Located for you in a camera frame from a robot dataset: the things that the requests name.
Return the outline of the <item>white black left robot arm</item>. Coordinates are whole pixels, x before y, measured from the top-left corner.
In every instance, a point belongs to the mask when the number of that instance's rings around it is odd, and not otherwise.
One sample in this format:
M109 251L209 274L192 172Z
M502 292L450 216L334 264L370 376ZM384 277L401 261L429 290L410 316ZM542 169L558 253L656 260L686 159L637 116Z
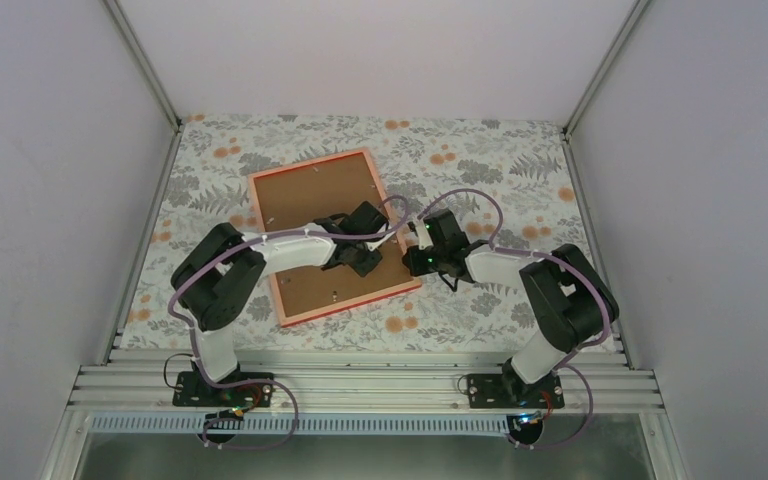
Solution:
M188 329L191 362L201 377L199 392L215 405L238 391L232 323L265 276L301 267L347 266L358 276L380 262L379 248L408 221L393 222L381 206L363 202L350 214L335 214L272 232L240 232L215 226L178 266L167 311Z

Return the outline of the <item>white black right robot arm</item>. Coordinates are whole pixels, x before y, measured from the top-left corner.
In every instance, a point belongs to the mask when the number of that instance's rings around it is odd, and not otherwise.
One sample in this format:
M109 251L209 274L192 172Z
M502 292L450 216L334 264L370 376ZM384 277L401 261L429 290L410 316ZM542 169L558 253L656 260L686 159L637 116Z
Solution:
M451 290L466 282L525 293L538 331L503 364L502 402L525 407L552 393L557 367L590 340L606 339L619 316L613 294L575 245L540 254L471 241L447 209L409 229L419 240L402 258L411 275L435 274Z

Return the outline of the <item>red picture frame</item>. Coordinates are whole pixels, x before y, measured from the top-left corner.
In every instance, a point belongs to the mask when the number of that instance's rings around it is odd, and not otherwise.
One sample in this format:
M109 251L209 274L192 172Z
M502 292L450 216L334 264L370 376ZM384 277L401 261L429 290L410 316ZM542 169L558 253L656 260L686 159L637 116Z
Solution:
M297 229L318 218L350 214L362 202L387 197L369 149L361 148L251 174L249 193L263 231ZM270 276L279 325L292 325L416 290L422 281L402 264L398 233L381 248L381 262L361 277L348 266L300 267Z

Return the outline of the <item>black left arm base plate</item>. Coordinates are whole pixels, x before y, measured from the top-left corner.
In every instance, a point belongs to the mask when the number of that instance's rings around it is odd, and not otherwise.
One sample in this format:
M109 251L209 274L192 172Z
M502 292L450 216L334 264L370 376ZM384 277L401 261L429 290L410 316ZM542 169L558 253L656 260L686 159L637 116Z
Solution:
M178 374L172 404L176 407L210 407L218 409L248 409L269 407L272 386L264 383L216 388L209 385L199 372Z

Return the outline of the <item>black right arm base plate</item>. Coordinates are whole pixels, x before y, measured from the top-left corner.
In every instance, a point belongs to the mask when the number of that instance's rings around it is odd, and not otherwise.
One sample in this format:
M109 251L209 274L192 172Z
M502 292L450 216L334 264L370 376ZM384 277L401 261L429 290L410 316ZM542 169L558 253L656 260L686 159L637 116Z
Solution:
M560 378L552 373L535 383L515 374L468 374L466 394L473 409L555 409L565 406Z

